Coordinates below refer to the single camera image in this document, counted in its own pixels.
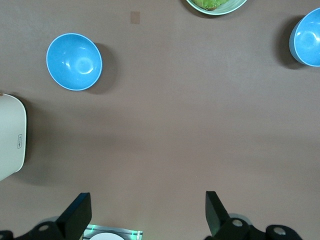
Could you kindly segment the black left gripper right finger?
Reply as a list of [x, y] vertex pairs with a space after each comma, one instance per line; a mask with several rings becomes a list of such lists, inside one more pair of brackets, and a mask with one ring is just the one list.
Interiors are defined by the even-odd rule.
[[269, 225], [265, 232], [239, 217], [231, 217], [215, 191], [205, 194], [205, 217], [211, 232], [207, 240], [300, 240], [301, 236], [285, 225]]

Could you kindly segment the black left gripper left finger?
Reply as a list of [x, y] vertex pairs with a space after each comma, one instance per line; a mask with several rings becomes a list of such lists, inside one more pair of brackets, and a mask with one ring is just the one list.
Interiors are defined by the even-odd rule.
[[29, 232], [14, 237], [10, 230], [2, 230], [2, 240], [79, 240], [92, 219], [91, 194], [80, 193], [55, 221], [45, 221]]

